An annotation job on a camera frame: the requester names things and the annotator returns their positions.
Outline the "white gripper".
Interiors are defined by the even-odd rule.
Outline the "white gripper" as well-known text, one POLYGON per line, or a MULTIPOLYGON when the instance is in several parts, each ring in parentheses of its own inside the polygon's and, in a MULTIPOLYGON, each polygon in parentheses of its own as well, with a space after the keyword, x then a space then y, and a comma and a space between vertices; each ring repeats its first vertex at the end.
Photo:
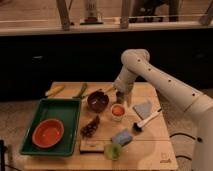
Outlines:
POLYGON ((113 86, 118 91, 116 92, 116 102, 119 104, 124 103, 124 94, 127 106, 130 107, 132 104, 132 89, 134 85, 134 80, 128 77, 118 76, 113 86))

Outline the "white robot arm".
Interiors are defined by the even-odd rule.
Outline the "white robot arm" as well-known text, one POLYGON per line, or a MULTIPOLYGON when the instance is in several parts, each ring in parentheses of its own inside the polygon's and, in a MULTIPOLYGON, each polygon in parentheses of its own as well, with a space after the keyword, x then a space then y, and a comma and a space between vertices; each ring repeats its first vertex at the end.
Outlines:
POLYGON ((213 98, 149 63, 146 49, 128 49, 121 55, 122 69, 114 87, 131 104, 138 76, 144 78, 170 103, 190 115, 198 126, 192 157, 192 171, 213 171, 213 98))

